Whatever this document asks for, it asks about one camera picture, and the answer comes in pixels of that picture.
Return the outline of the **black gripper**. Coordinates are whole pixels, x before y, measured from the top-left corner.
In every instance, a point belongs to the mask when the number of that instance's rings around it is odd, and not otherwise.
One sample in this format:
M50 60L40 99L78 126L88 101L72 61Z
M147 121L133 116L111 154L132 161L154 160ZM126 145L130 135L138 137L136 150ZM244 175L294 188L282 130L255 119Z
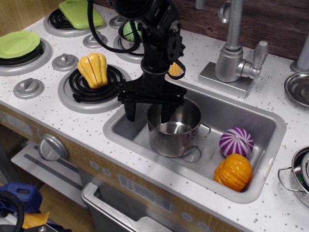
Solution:
M135 121L136 103L162 104L161 123L167 123L177 106L183 104L187 90L165 79L167 69L142 67L142 75L117 85L118 100L124 104L126 117Z

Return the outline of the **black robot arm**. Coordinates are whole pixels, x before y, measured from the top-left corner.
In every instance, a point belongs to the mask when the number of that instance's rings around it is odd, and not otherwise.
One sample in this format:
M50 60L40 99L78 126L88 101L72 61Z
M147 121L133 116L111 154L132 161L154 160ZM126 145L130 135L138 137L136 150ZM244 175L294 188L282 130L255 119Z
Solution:
M184 66L180 14L169 0L113 0L112 6L125 19L142 29L144 55L142 75L136 80L118 84L118 100L124 105L126 117L135 120L136 104L160 104L161 121L169 121L176 108L183 105L187 90L168 82L170 65Z

